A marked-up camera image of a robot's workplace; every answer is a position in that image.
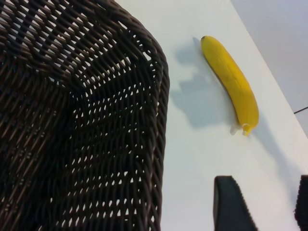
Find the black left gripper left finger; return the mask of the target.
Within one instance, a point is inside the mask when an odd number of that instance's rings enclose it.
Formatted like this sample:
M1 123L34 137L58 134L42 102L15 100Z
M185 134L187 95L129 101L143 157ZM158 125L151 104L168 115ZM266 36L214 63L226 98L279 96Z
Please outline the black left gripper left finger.
M232 176L216 176L214 179L213 220L216 231L258 230Z

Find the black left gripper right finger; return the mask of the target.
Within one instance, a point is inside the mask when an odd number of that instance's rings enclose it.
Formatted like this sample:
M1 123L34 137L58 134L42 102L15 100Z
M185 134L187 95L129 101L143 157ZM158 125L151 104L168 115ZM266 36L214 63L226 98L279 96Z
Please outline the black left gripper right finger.
M302 175L298 188L294 217L301 231L308 231L308 176Z

